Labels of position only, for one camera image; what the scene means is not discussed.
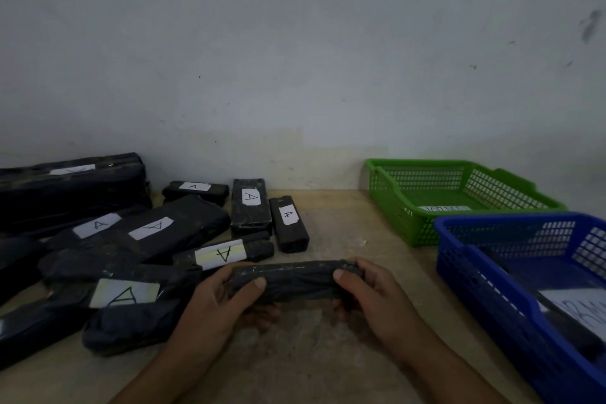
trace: white wall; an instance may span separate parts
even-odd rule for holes
[[[156,188],[351,188],[367,157],[467,158],[606,216],[606,26],[584,43],[579,24],[597,9],[0,0],[0,163],[137,151]]]

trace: white label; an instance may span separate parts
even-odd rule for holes
[[[109,305],[155,302],[159,290],[160,284],[158,283],[102,278],[97,283],[89,307],[103,308]]]
[[[261,194],[257,189],[242,189],[242,202],[246,206],[259,206]]]
[[[606,291],[604,289],[564,289],[541,291],[558,308],[606,342]]]
[[[198,190],[201,192],[206,192],[209,188],[210,184],[206,184],[204,182],[184,182],[179,187],[179,189],[182,190]]]
[[[90,222],[80,224],[79,226],[74,227],[72,230],[80,238],[86,238],[91,235],[94,235],[97,232],[101,232],[102,230],[110,228],[121,218],[122,217],[118,216],[115,212],[111,212],[110,214],[97,217],[96,219]]]
[[[439,212],[439,211],[471,211],[469,206],[419,206],[421,209],[426,211]]]
[[[242,240],[233,240],[218,245],[202,247],[195,252],[196,263],[204,270],[220,267],[230,262],[246,259]]]
[[[72,172],[90,171],[91,169],[95,169],[94,164],[83,164],[82,166],[72,166],[71,168],[53,169],[49,172],[49,174],[52,174],[52,175],[69,174]]]
[[[287,205],[278,209],[280,210],[280,216],[282,216],[284,225],[291,225],[299,222],[299,215],[295,211],[294,205]]]
[[[143,225],[143,227],[139,227],[132,232],[128,232],[132,238],[139,241],[149,235],[153,235],[154,233],[158,233],[161,230],[164,230],[166,227],[171,225],[174,222],[170,217],[162,217],[160,220],[156,220],[155,222],[150,222],[147,225]]]

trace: wall stain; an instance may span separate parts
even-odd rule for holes
[[[580,38],[585,44],[589,43],[589,40],[591,40],[597,31],[597,23],[601,16],[602,12],[600,10],[594,10],[589,14],[589,22],[585,26],[585,29],[583,29],[583,35]]]

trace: person's right arm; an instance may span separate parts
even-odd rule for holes
[[[364,279],[336,270],[335,281],[354,295],[377,338],[416,371],[439,404],[508,403],[431,330],[389,270],[359,257],[353,260],[364,270]],[[335,308],[345,321],[343,305],[337,302]]]

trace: wooden table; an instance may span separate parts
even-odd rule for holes
[[[435,271],[435,248],[411,249],[360,191],[275,191],[292,195],[310,234],[307,252],[266,262],[359,255],[393,271],[420,314],[512,403],[540,403],[501,351]],[[28,288],[0,314],[44,293]],[[162,348],[95,357],[80,334],[0,372],[0,402],[105,403]],[[338,323],[326,301],[284,306],[264,335],[239,331],[183,403],[422,403],[430,402],[414,374],[401,371],[360,322]]]

